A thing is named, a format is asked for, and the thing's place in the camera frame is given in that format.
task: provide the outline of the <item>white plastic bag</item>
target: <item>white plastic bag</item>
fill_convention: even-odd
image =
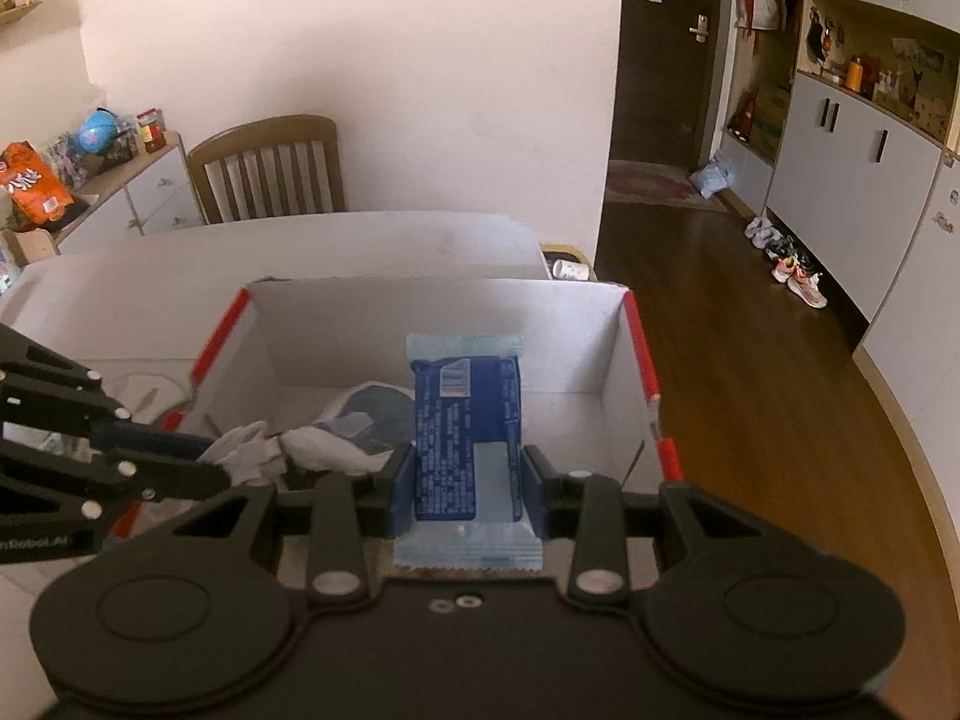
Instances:
[[[734,180],[736,180],[736,168],[730,160],[719,153],[690,176],[690,183],[707,200],[719,191],[728,189]]]

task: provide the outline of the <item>rug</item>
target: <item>rug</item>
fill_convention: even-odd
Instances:
[[[604,200],[696,208],[724,214],[728,210],[716,196],[704,200],[688,181],[682,167],[627,162],[622,159],[610,161]]]

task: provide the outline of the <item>pink sneaker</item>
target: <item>pink sneaker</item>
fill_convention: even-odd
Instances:
[[[803,302],[810,308],[826,308],[827,298],[820,293],[820,275],[808,275],[803,268],[797,266],[787,280],[786,286],[794,295],[800,295]]]

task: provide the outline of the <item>white wall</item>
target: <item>white wall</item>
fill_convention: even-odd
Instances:
[[[41,1],[0,28],[0,149],[11,141],[48,143],[79,124],[93,100],[77,0]]]
[[[352,210],[498,211],[592,256],[620,0],[80,0],[109,104],[188,148],[322,113]]]

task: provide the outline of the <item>blue ball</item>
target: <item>blue ball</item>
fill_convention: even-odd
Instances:
[[[94,111],[77,130],[77,145],[91,154],[99,154],[119,132],[113,114],[109,111]]]

